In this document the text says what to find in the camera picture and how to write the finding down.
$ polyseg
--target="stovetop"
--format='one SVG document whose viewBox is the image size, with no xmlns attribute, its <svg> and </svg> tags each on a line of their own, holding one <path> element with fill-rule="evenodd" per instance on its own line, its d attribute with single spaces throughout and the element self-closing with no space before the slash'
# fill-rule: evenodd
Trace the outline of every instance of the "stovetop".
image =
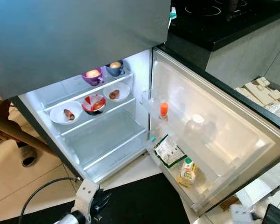
<svg viewBox="0 0 280 224">
<path fill-rule="evenodd" d="M 234 13 L 223 1 L 172 0 L 169 32 L 214 51 L 280 18 L 280 1 L 238 0 Z"/>
</svg>

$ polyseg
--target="open refrigerator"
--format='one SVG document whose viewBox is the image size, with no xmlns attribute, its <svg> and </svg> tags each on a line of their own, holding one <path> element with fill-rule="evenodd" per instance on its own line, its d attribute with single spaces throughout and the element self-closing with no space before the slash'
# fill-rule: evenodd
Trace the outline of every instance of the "open refrigerator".
<svg viewBox="0 0 280 224">
<path fill-rule="evenodd" d="M 280 130 L 162 50 L 145 50 L 123 61 L 124 75 L 112 77 L 103 68 L 105 82 L 97 86 L 73 74 L 19 95 L 82 178 L 100 183 L 148 151 L 201 215 L 280 158 Z M 66 126 L 50 120 L 52 109 L 73 100 L 82 103 L 91 94 L 103 95 L 105 87 L 118 82 L 129 85 L 130 94 L 121 102 L 107 99 L 100 115 L 82 112 L 77 122 Z M 169 105 L 168 121 L 159 119 L 161 102 Z M 195 138 L 187 125 L 194 114 L 202 115 L 206 124 Z M 165 134 L 198 166 L 190 187 L 176 181 L 183 161 L 167 168 L 152 151 Z"/>
</svg>

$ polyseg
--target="purple cup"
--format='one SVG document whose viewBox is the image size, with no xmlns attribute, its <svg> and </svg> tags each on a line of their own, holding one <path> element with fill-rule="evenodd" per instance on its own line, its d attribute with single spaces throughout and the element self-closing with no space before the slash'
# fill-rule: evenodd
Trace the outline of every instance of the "purple cup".
<svg viewBox="0 0 280 224">
<path fill-rule="evenodd" d="M 95 77 L 86 77 L 86 72 L 81 74 L 82 78 L 84 79 L 85 82 L 89 83 L 92 86 L 98 85 L 99 83 L 103 83 L 103 73 L 101 69 L 96 69 L 99 71 L 99 75 Z"/>
</svg>

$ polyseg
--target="orange cap bottle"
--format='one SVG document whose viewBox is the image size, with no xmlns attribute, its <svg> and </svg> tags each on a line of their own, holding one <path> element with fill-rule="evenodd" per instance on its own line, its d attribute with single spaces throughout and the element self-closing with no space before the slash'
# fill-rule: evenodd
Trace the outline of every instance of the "orange cap bottle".
<svg viewBox="0 0 280 224">
<path fill-rule="evenodd" d="M 161 103 L 161 116 L 165 117 L 168 112 L 168 104 L 166 102 Z"/>
</svg>

